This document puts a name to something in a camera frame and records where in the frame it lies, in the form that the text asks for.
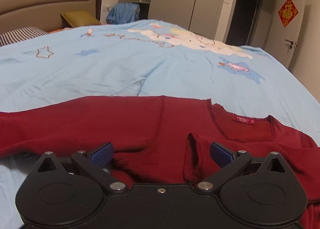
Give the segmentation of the olive green pillow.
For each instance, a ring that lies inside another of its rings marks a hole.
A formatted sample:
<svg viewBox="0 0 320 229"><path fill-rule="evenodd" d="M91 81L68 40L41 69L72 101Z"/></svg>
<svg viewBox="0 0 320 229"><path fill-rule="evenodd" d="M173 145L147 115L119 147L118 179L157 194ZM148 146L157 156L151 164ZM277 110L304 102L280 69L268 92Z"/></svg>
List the olive green pillow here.
<svg viewBox="0 0 320 229"><path fill-rule="evenodd" d="M68 23L70 27L98 26L101 25L92 14L86 10L67 11L60 16Z"/></svg>

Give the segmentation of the white bedroom door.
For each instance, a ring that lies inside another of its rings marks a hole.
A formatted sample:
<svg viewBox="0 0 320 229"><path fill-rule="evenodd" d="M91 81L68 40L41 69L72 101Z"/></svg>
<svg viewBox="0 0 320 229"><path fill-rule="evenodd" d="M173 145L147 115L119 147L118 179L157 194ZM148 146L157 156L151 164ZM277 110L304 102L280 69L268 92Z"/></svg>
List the white bedroom door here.
<svg viewBox="0 0 320 229"><path fill-rule="evenodd" d="M305 0L277 0L265 51L284 67L288 67L295 52Z"/></svg>

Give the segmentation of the dark red long-sleeve shirt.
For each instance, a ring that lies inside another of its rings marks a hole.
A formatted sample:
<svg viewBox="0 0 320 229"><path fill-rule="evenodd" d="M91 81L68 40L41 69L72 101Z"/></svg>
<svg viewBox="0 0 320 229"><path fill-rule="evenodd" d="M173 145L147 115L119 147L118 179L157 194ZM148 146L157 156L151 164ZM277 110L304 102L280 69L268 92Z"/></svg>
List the dark red long-sleeve shirt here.
<svg viewBox="0 0 320 229"><path fill-rule="evenodd" d="M212 142L255 157L280 153L308 196L301 222L319 228L319 147L272 116L227 112L210 100L167 96L88 96L29 111L1 113L1 228L18 228L14 204L24 174L46 151L69 156L114 146L113 175L125 183L197 183L218 171Z"/></svg>

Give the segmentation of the brown beige bed headboard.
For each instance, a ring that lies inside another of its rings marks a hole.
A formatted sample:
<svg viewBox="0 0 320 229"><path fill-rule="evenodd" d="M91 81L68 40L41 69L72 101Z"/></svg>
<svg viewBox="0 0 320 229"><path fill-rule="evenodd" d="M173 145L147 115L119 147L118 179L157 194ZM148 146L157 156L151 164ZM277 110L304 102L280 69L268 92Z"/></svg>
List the brown beige bed headboard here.
<svg viewBox="0 0 320 229"><path fill-rule="evenodd" d="M52 31L66 26L61 14L85 10L97 20L102 0L1 0L1 33L22 27Z"/></svg>

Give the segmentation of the checkered red white pillow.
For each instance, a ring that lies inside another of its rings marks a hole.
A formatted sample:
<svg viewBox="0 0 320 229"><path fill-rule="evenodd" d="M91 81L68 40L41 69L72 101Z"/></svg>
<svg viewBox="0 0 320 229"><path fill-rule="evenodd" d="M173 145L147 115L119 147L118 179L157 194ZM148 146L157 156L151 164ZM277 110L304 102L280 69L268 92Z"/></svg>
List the checkered red white pillow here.
<svg viewBox="0 0 320 229"><path fill-rule="evenodd" d="M36 37L48 35L49 33L37 27L23 27L15 30L7 31L0 35L0 46L18 43L21 41L34 39Z"/></svg>

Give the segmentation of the light blue cartoon bedsheet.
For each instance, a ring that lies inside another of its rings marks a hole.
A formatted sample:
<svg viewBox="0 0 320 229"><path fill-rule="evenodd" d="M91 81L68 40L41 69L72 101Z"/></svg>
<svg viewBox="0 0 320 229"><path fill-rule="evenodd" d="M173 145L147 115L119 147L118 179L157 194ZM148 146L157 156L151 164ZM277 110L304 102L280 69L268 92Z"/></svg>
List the light blue cartoon bedsheet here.
<svg viewBox="0 0 320 229"><path fill-rule="evenodd" d="M273 56L155 20L90 27L1 48L1 111L83 96L211 99L232 113L274 116L319 142L319 103Z"/></svg>

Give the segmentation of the blue garment on chair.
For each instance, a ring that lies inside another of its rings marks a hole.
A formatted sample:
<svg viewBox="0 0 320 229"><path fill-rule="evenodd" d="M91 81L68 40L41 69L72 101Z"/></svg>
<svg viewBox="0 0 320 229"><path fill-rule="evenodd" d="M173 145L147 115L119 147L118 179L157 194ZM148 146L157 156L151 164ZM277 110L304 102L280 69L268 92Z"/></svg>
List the blue garment on chair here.
<svg viewBox="0 0 320 229"><path fill-rule="evenodd" d="M140 6L137 3L117 3L107 15L108 24L125 24L135 22L139 18Z"/></svg>

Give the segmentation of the red fu character decoration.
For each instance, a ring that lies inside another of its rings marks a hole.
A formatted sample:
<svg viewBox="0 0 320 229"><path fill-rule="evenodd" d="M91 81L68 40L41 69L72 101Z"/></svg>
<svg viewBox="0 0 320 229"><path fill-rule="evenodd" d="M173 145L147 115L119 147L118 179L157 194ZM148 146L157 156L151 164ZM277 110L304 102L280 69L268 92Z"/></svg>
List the red fu character decoration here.
<svg viewBox="0 0 320 229"><path fill-rule="evenodd" d="M298 9L292 0L286 0L278 11L278 15L283 27L287 25L298 15Z"/></svg>

